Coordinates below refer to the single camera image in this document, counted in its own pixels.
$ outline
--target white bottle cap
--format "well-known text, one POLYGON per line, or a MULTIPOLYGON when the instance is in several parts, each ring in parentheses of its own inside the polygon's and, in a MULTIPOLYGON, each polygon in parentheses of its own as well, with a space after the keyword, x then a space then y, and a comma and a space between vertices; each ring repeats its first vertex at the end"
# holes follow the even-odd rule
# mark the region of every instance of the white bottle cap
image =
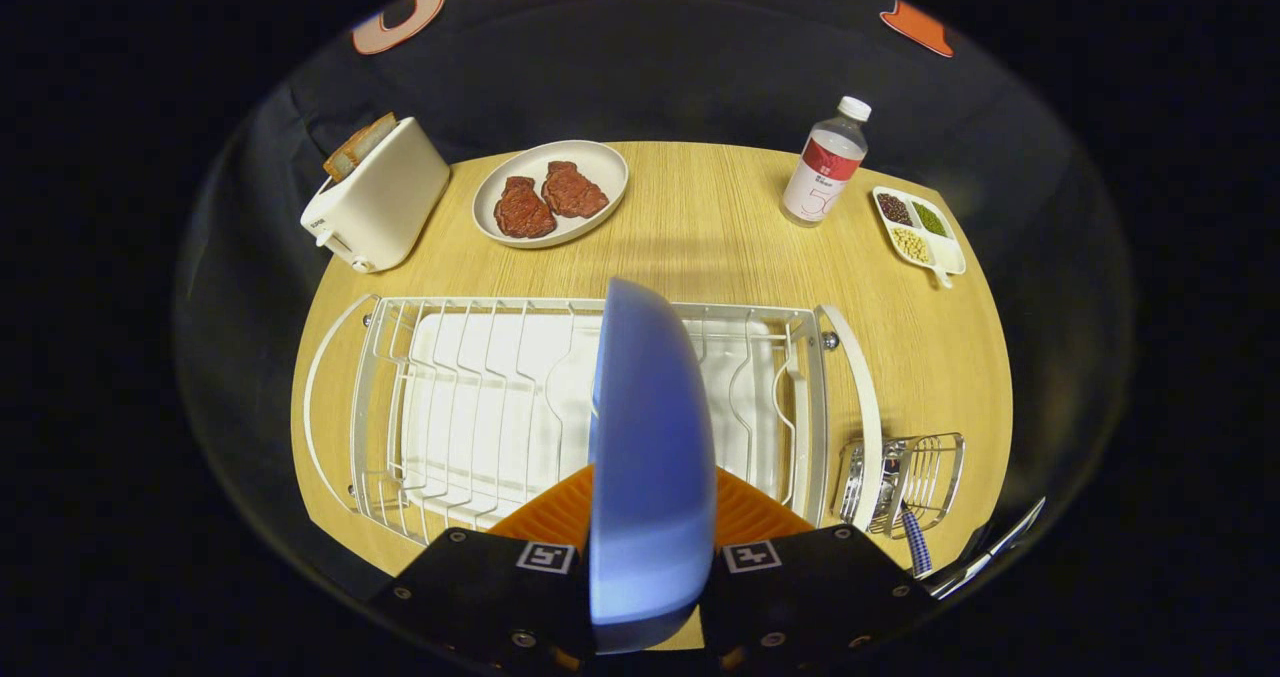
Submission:
POLYGON ((845 97, 840 100, 841 115, 851 116, 854 120, 867 122, 872 116, 872 108, 860 99, 845 97))

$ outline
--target dish rack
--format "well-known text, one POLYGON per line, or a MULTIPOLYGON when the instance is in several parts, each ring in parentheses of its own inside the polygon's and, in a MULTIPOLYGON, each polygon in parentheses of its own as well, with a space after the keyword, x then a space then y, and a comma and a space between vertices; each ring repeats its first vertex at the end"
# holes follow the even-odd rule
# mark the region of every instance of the dish rack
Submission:
POLYGON ((915 517, 920 531, 947 516, 964 468, 964 436, 948 433, 886 440, 879 485, 865 490, 864 466, 874 462, 864 454, 864 444, 855 443, 849 452, 850 477, 840 506, 841 520, 851 522, 860 499, 872 494, 876 495, 876 511, 868 532, 901 540, 908 536, 902 520, 906 512, 915 517))
MULTIPOLYGON (((588 463, 604 299, 376 298, 334 321, 303 398, 310 426, 324 351, 367 299, 349 430, 355 512, 426 545, 447 526, 486 530, 588 463), (375 422, 385 421, 385 425, 375 422)), ((867 361, 836 308, 672 305, 703 372, 719 467, 818 525, 827 495, 824 352, 844 346, 863 413, 861 484, 878 493, 881 426, 867 361), (832 331, 822 331, 819 316, 832 331)), ((855 497, 851 525, 874 504, 855 497)))

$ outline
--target table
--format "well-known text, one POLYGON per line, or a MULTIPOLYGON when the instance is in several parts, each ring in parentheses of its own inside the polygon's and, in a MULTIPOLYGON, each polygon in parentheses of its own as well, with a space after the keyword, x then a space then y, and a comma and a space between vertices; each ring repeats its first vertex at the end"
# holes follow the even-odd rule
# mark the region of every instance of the table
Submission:
MULTIPOLYGON (((603 225, 549 250, 512 250, 486 238, 471 218, 480 182, 511 154, 453 165, 453 177, 417 244, 398 267, 361 275, 334 259, 316 291, 298 346, 292 440, 298 489, 311 520, 344 546, 396 575, 422 548, 342 506, 316 476, 302 431, 307 371, 329 326, 361 296, 604 298, 609 276, 625 276, 672 302, 836 305, 850 321, 879 401, 884 434, 956 431, 965 466, 951 513, 925 532, 934 567, 951 563, 992 513, 1005 479, 1012 431, 1009 354, 982 266, 956 218, 936 191, 856 171, 841 202, 815 229, 795 227, 780 196, 796 154, 732 145, 623 141, 612 143, 631 166, 627 195, 603 225), (909 191, 937 203, 956 229, 968 271, 942 289, 932 273, 893 253, 870 198, 873 186, 909 191)), ((349 480, 348 425, 356 357, 364 339, 335 331, 316 371, 312 434, 320 467, 334 485, 349 480)), ((860 413, 845 369, 827 371, 829 484, 860 413)), ((355 500, 348 500, 355 506, 355 500)), ((837 518, 828 514, 819 527, 837 518)), ((872 539, 910 566, 905 540, 872 539)), ((664 648, 701 646, 691 621, 664 648)))

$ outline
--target white toaster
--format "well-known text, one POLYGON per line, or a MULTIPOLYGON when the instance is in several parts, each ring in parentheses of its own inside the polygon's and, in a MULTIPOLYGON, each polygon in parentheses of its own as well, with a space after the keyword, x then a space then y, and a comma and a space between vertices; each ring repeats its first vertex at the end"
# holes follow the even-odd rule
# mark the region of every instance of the white toaster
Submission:
POLYGON ((449 166, 407 116, 347 179, 320 186, 302 227, 357 273, 389 270, 413 248, 448 180, 449 166))

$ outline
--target red label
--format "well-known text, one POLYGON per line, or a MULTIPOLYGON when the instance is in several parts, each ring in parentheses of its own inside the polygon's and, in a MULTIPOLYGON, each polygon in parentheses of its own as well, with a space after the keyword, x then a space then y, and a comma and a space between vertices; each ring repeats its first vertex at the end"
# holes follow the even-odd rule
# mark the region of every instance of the red label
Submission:
POLYGON ((863 163, 860 159, 846 159, 828 152, 813 139, 809 139, 809 145, 804 145, 804 155, 800 159, 804 159, 810 170, 837 182, 849 180, 863 163))

